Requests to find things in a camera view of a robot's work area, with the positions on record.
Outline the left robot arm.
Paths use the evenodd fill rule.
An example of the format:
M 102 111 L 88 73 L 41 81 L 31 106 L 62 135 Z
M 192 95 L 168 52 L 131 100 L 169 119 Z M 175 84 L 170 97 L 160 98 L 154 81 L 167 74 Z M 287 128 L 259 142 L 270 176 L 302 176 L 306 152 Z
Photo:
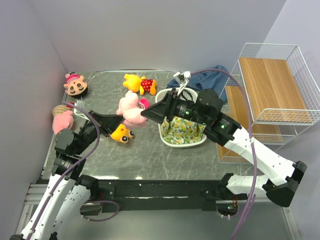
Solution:
M 61 240 L 85 203 L 103 202 L 98 179 L 82 174 L 87 156 L 81 154 L 91 143 L 97 145 L 101 134 L 111 135 L 124 118 L 93 110 L 86 116 L 78 133 L 67 128 L 55 136 L 56 159 L 46 190 L 32 218 L 12 240 Z

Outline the black-haired doll pink striped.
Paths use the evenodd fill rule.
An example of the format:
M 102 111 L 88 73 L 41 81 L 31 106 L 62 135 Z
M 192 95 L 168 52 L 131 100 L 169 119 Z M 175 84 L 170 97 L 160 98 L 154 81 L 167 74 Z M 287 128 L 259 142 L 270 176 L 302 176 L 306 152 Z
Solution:
M 150 102 L 146 98 L 141 98 L 138 100 L 138 105 L 143 109 L 147 109 L 151 106 Z

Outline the yellow plush face-down red dress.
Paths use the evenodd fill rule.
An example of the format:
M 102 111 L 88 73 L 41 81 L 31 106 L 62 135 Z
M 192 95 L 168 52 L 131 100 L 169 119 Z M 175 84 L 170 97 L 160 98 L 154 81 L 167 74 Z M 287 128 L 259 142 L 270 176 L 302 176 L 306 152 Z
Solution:
M 145 76 L 140 77 L 135 74 L 125 74 L 122 85 L 133 93 L 143 95 L 148 92 L 154 96 L 157 93 L 156 88 L 158 84 L 155 79 L 147 79 Z

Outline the white plastic basket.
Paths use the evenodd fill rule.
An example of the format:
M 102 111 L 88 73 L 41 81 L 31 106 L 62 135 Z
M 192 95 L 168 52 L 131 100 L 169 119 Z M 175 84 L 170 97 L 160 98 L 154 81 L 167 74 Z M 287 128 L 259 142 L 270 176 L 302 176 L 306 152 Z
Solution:
M 164 98 L 167 92 L 172 88 L 159 91 L 155 96 L 155 102 L 159 102 Z M 196 102 L 198 93 L 191 88 L 185 88 L 181 95 L 181 100 L 192 100 Z M 168 122 L 166 119 L 162 124 L 158 124 L 159 136 L 162 142 L 172 148 L 189 148 L 201 145 L 207 139 L 203 133 L 204 125 L 174 117 Z

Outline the pink plush striped shirt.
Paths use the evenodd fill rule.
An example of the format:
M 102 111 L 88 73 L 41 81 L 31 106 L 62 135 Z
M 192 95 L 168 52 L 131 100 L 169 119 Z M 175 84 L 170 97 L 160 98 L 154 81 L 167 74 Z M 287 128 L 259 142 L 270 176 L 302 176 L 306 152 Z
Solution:
M 123 117 L 122 124 L 127 129 L 142 128 L 147 125 L 147 118 L 141 115 L 143 111 L 139 107 L 139 97 L 135 92 L 129 90 L 124 97 L 119 100 L 116 114 Z
M 64 104 L 57 105 L 52 110 L 53 123 L 52 131 L 57 135 L 64 129 L 71 129 L 74 123 L 73 111 Z

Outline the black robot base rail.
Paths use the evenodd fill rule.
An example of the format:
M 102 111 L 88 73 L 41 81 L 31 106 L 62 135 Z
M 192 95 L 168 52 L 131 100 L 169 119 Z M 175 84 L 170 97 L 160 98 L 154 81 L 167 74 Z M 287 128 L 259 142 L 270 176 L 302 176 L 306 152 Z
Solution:
M 113 201 L 121 211 L 189 210 L 215 211 L 217 201 L 246 200 L 219 180 L 98 180 L 91 201 Z

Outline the lemon print cloth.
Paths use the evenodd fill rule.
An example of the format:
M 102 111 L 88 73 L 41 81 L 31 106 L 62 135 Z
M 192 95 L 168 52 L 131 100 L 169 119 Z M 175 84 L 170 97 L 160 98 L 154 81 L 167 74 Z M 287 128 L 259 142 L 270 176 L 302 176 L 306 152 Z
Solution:
M 206 136 L 205 126 L 179 117 L 172 121 L 164 120 L 159 125 L 159 134 L 165 144 L 171 147 L 189 147 L 201 144 Z

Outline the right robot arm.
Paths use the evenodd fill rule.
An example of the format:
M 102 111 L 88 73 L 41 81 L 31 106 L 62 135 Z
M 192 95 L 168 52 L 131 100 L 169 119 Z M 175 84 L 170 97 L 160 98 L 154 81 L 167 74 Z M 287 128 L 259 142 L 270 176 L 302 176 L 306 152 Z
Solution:
M 225 174 L 218 188 L 222 198 L 247 194 L 249 199 L 267 197 L 278 206 L 289 207 L 307 165 L 288 160 L 259 142 L 236 120 L 222 113 L 222 106 L 223 101 L 212 89 L 200 91 L 196 101 L 183 100 L 172 89 L 161 101 L 143 110 L 141 116 L 158 124 L 178 117 L 204 125 L 203 133 L 209 140 L 240 155 L 263 173 Z

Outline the blue checked cloth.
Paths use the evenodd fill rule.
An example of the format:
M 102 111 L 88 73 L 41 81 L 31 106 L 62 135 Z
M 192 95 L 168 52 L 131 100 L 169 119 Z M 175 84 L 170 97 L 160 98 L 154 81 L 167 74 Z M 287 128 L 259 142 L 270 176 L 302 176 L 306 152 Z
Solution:
M 198 92 L 205 89 L 213 89 L 219 98 L 226 103 L 228 99 L 225 85 L 228 78 L 227 75 L 218 71 L 204 71 L 193 74 L 186 87 Z

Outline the yellow plush red dotted dress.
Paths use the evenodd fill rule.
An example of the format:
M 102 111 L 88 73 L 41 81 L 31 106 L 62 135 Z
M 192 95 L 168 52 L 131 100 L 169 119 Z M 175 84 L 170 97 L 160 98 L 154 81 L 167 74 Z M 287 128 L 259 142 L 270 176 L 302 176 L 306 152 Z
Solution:
M 116 142 L 127 144 L 134 137 L 134 133 L 121 123 L 110 137 Z

